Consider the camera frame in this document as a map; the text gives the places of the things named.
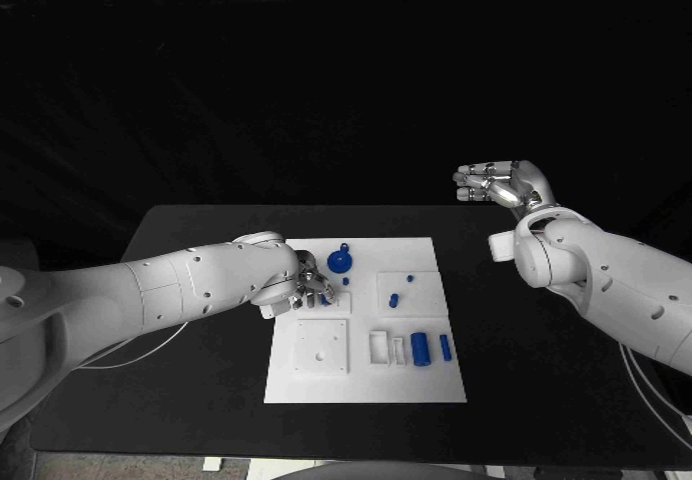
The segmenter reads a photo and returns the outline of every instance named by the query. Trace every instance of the table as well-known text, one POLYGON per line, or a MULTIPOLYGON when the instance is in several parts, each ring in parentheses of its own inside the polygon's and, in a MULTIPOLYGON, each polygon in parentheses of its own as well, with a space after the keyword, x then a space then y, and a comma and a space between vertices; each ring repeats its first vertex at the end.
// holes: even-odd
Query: table
MULTIPOLYGON (((692 452, 637 396, 617 343, 561 297, 526 286, 512 262, 493 263, 487 236, 513 227, 494 205, 155 207, 124 261, 264 230, 285 238, 432 237, 468 403, 265 405, 274 322, 245 304, 190 323, 128 367, 73 372, 36 420, 33 448, 692 467, 692 452)), ((138 338, 109 362, 171 331, 138 338)))

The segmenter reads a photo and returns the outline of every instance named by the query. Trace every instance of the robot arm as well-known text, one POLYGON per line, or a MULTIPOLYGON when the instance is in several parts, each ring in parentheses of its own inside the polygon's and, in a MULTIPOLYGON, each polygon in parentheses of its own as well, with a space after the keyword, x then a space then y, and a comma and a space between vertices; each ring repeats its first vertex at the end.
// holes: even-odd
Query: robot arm
POLYGON ((519 219, 490 236, 494 261, 514 260, 533 288, 563 296, 618 342, 692 375, 692 265, 561 207, 530 162, 463 166, 454 181, 458 200, 494 200, 519 219))
POLYGON ((0 267, 0 432, 104 348, 245 302, 274 317, 303 295, 334 293, 272 232, 83 270, 0 267))

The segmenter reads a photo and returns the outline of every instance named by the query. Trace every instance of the hole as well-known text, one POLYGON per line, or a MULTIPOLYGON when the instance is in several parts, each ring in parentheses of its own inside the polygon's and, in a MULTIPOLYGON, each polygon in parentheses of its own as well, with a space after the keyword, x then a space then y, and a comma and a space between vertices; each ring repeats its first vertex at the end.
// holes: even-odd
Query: hole
POLYGON ((657 320, 664 313, 666 313, 666 309, 659 306, 659 309, 651 314, 651 320, 657 320))
POLYGON ((607 292, 610 287, 612 286, 612 279, 610 279, 607 282, 605 282, 605 285, 601 287, 601 292, 607 292))
POLYGON ((14 308, 21 308, 24 306, 24 300, 21 300, 20 297, 16 297, 14 295, 11 297, 7 297, 4 299, 7 302, 7 305, 14 308))

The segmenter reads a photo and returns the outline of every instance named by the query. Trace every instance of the small blue piece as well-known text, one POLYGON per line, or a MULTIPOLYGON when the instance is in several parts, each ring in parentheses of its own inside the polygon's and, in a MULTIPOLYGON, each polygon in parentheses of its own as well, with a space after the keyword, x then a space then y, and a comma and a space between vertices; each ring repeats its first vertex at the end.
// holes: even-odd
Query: small blue piece
POLYGON ((327 267, 334 273, 346 273, 353 265, 353 258, 349 254, 349 245, 341 243, 341 248, 331 252, 327 258, 327 267))
POLYGON ((447 335, 439 335, 439 343, 442 345, 442 358, 445 362, 451 361, 450 342, 447 341, 447 335))
POLYGON ((414 353, 414 365, 426 367, 429 365, 428 337, 422 332, 411 334, 411 352, 414 353))

